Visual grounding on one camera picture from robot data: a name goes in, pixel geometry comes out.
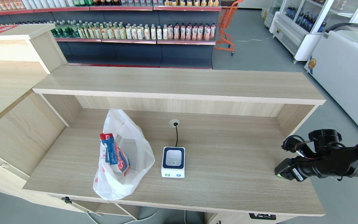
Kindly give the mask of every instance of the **drawer handle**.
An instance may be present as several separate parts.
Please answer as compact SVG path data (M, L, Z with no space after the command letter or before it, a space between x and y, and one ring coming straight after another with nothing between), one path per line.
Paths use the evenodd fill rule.
M276 215L250 213L252 219L276 220Z
M63 197L62 200L66 203L66 204L72 204L73 202L71 201L70 197Z

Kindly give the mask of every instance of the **white wall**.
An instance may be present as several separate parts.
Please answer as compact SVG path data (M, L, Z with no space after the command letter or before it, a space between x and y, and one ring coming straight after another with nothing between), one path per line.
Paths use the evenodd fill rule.
M243 0L238 4L240 8L269 8L272 0Z

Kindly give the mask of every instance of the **chest freezer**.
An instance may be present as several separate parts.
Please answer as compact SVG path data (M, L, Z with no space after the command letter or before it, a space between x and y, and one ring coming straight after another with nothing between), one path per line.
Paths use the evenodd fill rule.
M358 125L358 24L328 28L305 69Z

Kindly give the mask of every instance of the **gray floor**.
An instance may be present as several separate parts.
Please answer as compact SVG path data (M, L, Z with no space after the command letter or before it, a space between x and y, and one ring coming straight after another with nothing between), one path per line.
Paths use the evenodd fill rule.
M236 52L232 57L228 51L215 50L213 53L214 69L303 72L320 90L327 102L317 108L296 134L306 137L312 130L332 128L342 134L345 145L354 146L358 143L358 128L354 122L324 89L306 74L303 69L304 63L292 64L290 53L278 40L265 39L271 37L271 34L263 25L260 11L238 10L227 32L234 36ZM265 40L239 42L239 40L250 39ZM342 182L332 178L322 180L311 178L311 181L327 215L312 218L298 217L284 222L285 224L358 224L358 178L345 178ZM143 207L140 216L144 218L155 211L156 208ZM188 224L203 222L200 213L188 213ZM34 223L35 220L40 224L92 223L85 214L34 205L20 198L0 194L0 223L27 224ZM97 220L101 224L121 224L129 219L103 216L97 217ZM183 224L183 211L161 209L153 218L136 223Z

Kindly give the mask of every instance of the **counter top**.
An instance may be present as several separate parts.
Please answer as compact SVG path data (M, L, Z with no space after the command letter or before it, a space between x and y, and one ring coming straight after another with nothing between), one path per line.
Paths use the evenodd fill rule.
M26 24L19 25L0 34L0 40L31 40L50 31L54 24Z
M244 214L270 212L322 216L310 180L289 181L274 168L292 153L275 118L126 111L141 127L155 163L131 195L115 203ZM83 200L101 200L92 185L99 159L99 134L108 110L83 109L62 132L24 189ZM186 177L161 177L164 146L175 144L169 120L181 121L178 146L186 148Z
M33 88L41 94L322 105L299 72L60 66Z

